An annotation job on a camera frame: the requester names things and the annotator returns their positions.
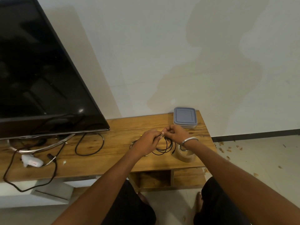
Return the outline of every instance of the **white device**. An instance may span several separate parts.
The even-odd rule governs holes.
[[[33,155],[28,155],[28,154],[23,154],[22,155],[22,162],[24,167],[27,167],[28,165],[30,166],[35,166],[35,167],[41,167],[43,166],[44,162]]]

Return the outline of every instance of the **roll of tape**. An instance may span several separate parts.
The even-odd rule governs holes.
[[[193,152],[181,148],[181,145],[178,145],[176,148],[176,155],[178,159],[186,163],[193,162],[196,158],[196,155]]]

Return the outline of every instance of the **black baseboard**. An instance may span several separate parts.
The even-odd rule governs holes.
[[[212,141],[220,142],[220,141],[232,141],[232,140],[249,140],[249,139],[267,138],[267,137],[275,137],[275,136],[290,136],[290,135],[300,135],[300,129],[282,130],[282,131],[274,131],[274,132],[258,132],[258,133],[249,133],[249,134],[231,135],[231,136],[214,136],[212,137]]]

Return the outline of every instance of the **wooden tabletop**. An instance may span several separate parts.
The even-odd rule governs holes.
[[[197,136],[202,143],[213,151],[216,151],[199,111],[197,111],[197,118],[198,126],[194,129],[187,129],[187,131],[192,136]],[[126,153],[126,151],[129,150],[129,145],[134,140],[139,139],[140,135],[145,131],[152,128],[161,131],[167,125],[173,124],[173,113],[118,118],[107,120],[107,122],[110,125],[111,130],[101,132],[105,139],[105,143],[103,148],[95,155],[81,157],[75,154],[74,149],[82,136],[81,134],[77,134],[67,141],[68,144],[65,145],[57,158],[58,170],[56,178],[101,175],[105,173]],[[100,136],[88,133],[78,146],[78,153],[92,153],[98,150],[101,144],[102,138]],[[158,146],[160,148],[166,147],[165,140],[160,140]],[[46,155],[48,153],[55,155],[60,147],[61,145],[44,152],[36,153],[35,157],[40,158],[44,163],[47,163],[49,159]],[[177,159],[175,154],[172,154],[172,151],[173,150],[160,156],[150,153],[147,157],[141,158],[133,167],[132,171],[170,170],[204,166],[199,158],[190,163],[182,162]],[[0,144],[1,178],[9,165],[12,155],[13,151],[7,148],[6,141],[2,141]],[[51,178],[54,171],[54,163],[40,168],[31,166],[24,168],[20,158],[21,155],[17,153],[13,165],[7,175],[9,181]]]

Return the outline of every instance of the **silver bracelet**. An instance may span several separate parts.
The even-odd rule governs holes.
[[[192,137],[187,138],[187,139],[185,139],[184,141],[182,141],[182,144],[181,144],[181,145],[183,146],[183,144],[184,144],[185,142],[187,142],[188,140],[192,140],[192,139],[196,139],[197,141],[199,141],[197,137],[192,136]]]

